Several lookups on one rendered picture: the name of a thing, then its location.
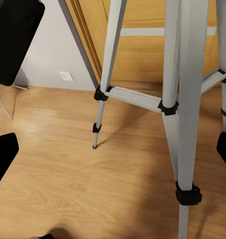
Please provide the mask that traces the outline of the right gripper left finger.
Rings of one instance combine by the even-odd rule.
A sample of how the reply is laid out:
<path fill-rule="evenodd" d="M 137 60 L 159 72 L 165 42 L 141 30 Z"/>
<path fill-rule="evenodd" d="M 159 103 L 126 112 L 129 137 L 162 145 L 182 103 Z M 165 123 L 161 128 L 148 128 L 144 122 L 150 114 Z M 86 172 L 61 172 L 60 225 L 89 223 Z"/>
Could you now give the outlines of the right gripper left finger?
<path fill-rule="evenodd" d="M 19 151 L 14 132 L 0 135 L 0 181 Z"/>

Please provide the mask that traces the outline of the camera tripod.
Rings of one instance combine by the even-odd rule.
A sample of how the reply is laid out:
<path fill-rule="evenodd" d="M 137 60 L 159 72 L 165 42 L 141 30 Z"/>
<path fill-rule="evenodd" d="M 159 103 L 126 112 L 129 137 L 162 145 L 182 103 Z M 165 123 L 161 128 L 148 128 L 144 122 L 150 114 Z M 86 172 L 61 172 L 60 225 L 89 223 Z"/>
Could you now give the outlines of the camera tripod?
<path fill-rule="evenodd" d="M 165 0 L 163 97 L 111 85 L 127 0 L 111 0 L 93 149 L 96 148 L 105 101 L 122 100 L 162 114 L 180 203 L 179 239 L 187 238 L 189 205 L 201 202 L 193 183 L 200 96 L 222 83 L 223 132 L 226 133 L 226 0 L 216 0 L 219 67 L 203 77 L 209 0 Z"/>

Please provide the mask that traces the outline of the digital camera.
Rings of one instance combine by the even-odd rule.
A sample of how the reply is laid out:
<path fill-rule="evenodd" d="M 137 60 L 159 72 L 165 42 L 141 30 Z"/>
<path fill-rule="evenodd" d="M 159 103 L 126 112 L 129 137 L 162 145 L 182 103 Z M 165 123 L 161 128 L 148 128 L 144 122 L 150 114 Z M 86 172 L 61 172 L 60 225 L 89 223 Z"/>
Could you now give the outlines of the digital camera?
<path fill-rule="evenodd" d="M 44 9 L 39 0 L 0 0 L 0 84 L 13 85 Z"/>

